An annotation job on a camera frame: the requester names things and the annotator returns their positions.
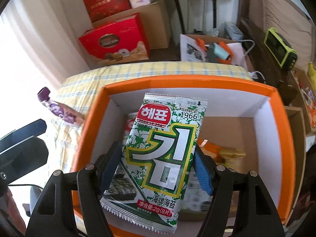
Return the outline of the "brown sofa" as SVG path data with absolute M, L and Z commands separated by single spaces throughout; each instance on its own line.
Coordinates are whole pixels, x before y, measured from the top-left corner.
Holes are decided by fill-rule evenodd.
M 239 0 L 238 22 L 247 19 L 263 32 L 274 27 L 297 51 L 295 64 L 305 72 L 315 63 L 315 24 L 291 0 Z

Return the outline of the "white sheer curtain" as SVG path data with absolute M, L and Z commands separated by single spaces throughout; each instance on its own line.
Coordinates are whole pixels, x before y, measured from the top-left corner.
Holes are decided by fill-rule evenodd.
M 55 93 L 92 68 L 79 43 L 91 26 L 83 0 L 9 0 L 1 12 L 1 131 L 45 118 L 37 92 Z

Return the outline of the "small white green snack packet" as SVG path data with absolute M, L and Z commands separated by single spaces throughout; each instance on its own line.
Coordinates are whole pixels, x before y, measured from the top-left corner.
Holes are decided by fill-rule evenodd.
M 181 212 L 207 212 L 211 201 L 212 197 L 202 190 L 196 173 L 194 169 L 191 168 Z

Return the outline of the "red collection gift box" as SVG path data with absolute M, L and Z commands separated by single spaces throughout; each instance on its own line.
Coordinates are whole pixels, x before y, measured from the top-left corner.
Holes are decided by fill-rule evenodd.
M 150 56 L 150 46 L 137 13 L 86 31 L 79 42 L 103 66 L 148 60 Z

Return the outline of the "green white seaweed packet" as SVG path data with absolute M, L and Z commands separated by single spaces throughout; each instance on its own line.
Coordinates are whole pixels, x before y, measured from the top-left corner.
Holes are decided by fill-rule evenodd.
M 174 234 L 207 106 L 205 99 L 146 93 L 102 207 Z

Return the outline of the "orange snack packet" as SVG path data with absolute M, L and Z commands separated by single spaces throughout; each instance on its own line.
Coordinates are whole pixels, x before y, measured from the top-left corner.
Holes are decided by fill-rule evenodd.
M 205 155 L 212 157 L 215 163 L 222 163 L 223 159 L 220 156 L 221 146 L 213 144 L 206 139 L 198 139 L 197 144 Z
M 246 152 L 235 148 L 221 148 L 219 156 L 223 159 L 225 167 L 234 172 L 241 172 L 243 167 L 243 159 Z

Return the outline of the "lime green radio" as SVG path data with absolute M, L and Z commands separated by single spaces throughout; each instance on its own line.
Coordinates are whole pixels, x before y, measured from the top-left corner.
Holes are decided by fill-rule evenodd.
M 264 44 L 281 69 L 290 71 L 293 68 L 298 59 L 297 51 L 292 48 L 276 28 L 270 27 L 267 29 Z

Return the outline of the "orange cardboard box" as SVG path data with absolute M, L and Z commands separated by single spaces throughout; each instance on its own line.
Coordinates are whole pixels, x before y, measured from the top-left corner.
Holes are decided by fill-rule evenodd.
M 84 191 L 98 157 L 120 141 L 124 117 L 137 112 L 146 93 L 205 99 L 208 103 L 198 139 L 232 147 L 250 143 L 250 161 L 241 173 L 215 165 L 214 198 L 197 223 L 180 221 L 176 236 L 222 236 L 228 221 L 232 192 L 239 191 L 233 236 L 284 236 L 295 188 L 292 133 L 278 91 L 264 84 L 208 75 L 151 76 L 103 87 L 95 100 L 80 139 L 73 170 L 78 172 L 74 209 L 87 220 L 93 212 L 99 229 L 114 236 L 166 236 L 130 223 L 95 203 Z

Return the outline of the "brown cardboard box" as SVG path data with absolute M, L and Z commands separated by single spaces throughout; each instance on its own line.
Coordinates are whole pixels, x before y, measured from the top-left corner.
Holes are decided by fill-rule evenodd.
M 149 5 L 119 12 L 107 18 L 92 23 L 99 27 L 105 23 L 128 17 L 138 13 L 151 50 L 166 49 L 171 40 L 171 26 L 166 8 L 166 0 L 155 0 Z

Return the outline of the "purple grape jelly pouch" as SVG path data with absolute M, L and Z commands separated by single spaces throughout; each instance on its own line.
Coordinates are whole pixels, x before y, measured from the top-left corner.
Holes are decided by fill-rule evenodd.
M 37 93 L 37 97 L 43 106 L 68 125 L 79 127 L 84 123 L 84 117 L 81 113 L 68 105 L 51 100 L 50 90 L 47 87 L 43 87 Z

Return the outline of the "open box with orange tools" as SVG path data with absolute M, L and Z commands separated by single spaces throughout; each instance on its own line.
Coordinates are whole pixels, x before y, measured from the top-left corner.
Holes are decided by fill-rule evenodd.
M 180 35 L 182 62 L 209 62 L 252 69 L 252 63 L 241 42 L 207 35 Z

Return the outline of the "yellow plaid tablecloth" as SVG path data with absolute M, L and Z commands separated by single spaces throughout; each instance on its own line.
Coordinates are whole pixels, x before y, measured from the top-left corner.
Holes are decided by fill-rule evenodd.
M 197 62 L 146 62 L 106 66 L 64 80 L 52 96 L 84 116 L 87 116 L 100 89 L 109 84 L 160 75 L 214 75 L 250 80 L 240 66 Z M 48 175 L 54 170 L 69 173 L 77 157 L 82 127 L 71 127 L 60 119 L 51 120 L 49 133 Z

